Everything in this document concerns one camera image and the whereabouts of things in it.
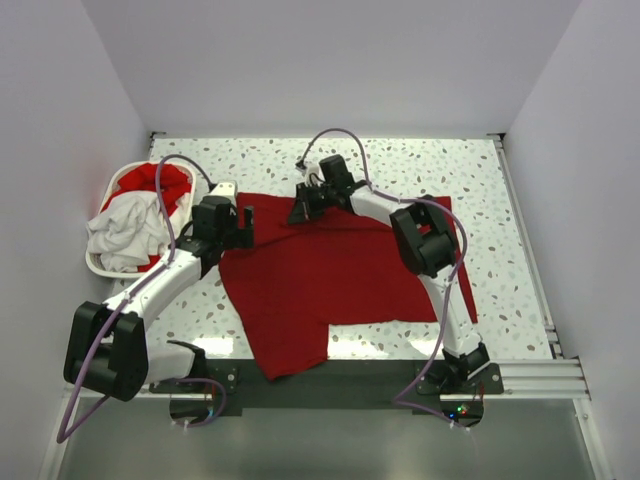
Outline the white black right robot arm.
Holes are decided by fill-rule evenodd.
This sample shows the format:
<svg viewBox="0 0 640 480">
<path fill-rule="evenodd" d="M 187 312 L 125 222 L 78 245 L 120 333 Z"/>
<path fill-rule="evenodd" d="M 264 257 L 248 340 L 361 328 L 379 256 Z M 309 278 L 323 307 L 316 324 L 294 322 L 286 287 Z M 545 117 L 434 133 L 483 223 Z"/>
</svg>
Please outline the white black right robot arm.
<svg viewBox="0 0 640 480">
<path fill-rule="evenodd" d="M 391 228 L 402 263 L 420 280 L 440 326 L 436 349 L 444 360 L 421 376 L 438 379 L 456 392 L 469 392 L 480 382 L 490 358 L 459 279 L 467 245 L 458 243 L 457 235 L 464 229 L 455 224 L 455 215 L 431 196 L 401 199 L 355 180 L 340 155 L 307 169 L 296 185 L 288 222 L 318 219 L 331 207 Z"/>
</svg>

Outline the dark red t-shirt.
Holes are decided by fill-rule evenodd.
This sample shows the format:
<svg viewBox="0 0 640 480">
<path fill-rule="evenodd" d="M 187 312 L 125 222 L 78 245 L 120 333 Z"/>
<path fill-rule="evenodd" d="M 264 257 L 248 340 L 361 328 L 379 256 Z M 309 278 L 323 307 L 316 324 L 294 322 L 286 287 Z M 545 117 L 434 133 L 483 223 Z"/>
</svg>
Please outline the dark red t-shirt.
<svg viewBox="0 0 640 480">
<path fill-rule="evenodd" d="M 219 263 L 267 379 L 325 362 L 332 325 L 436 321 L 442 310 L 403 265 L 389 227 L 340 209 L 290 225 L 293 204 L 239 194 L 238 207 L 254 210 L 254 245 L 226 251 Z"/>
</svg>

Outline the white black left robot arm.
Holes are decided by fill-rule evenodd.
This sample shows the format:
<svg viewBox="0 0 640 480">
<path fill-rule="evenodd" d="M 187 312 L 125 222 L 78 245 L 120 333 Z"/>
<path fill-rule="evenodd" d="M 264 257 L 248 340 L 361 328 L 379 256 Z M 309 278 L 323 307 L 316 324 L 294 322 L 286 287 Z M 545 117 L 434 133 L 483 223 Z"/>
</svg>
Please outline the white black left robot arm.
<svg viewBox="0 0 640 480">
<path fill-rule="evenodd" d="M 180 341 L 151 347 L 146 332 L 187 288 L 218 265 L 227 250 L 254 245 L 254 209 L 237 209 L 229 198 L 207 195 L 192 209 L 189 227 L 175 247 L 134 284 L 101 302 L 76 310 L 67 347 L 66 382 L 121 401 L 146 384 L 167 380 L 185 392 L 207 380 L 201 349 Z"/>
</svg>

